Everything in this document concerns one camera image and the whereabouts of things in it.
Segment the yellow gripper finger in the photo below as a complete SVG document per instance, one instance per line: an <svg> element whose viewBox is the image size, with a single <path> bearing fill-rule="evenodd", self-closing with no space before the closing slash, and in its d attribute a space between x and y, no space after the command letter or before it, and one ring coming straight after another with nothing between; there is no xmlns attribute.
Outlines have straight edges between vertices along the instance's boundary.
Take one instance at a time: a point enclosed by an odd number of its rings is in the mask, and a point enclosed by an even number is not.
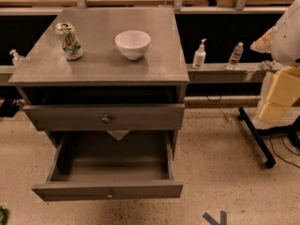
<svg viewBox="0 0 300 225"><path fill-rule="evenodd" d="M282 107L274 103L260 104L258 107L257 118L267 124L275 124L288 111L287 107Z"/></svg>
<svg viewBox="0 0 300 225"><path fill-rule="evenodd" d="M266 97L269 103L289 108L300 98L300 69L285 67L278 71Z"/></svg>

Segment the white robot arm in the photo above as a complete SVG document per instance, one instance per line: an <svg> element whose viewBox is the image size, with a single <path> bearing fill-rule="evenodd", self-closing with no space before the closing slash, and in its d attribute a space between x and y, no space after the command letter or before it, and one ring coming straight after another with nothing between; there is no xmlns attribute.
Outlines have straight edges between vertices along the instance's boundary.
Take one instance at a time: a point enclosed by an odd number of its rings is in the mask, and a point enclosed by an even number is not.
<svg viewBox="0 0 300 225"><path fill-rule="evenodd" d="M256 117L266 124L276 124L300 98L300 0L294 0L277 23L250 49L270 53L283 68L269 73L262 83L262 99Z"/></svg>

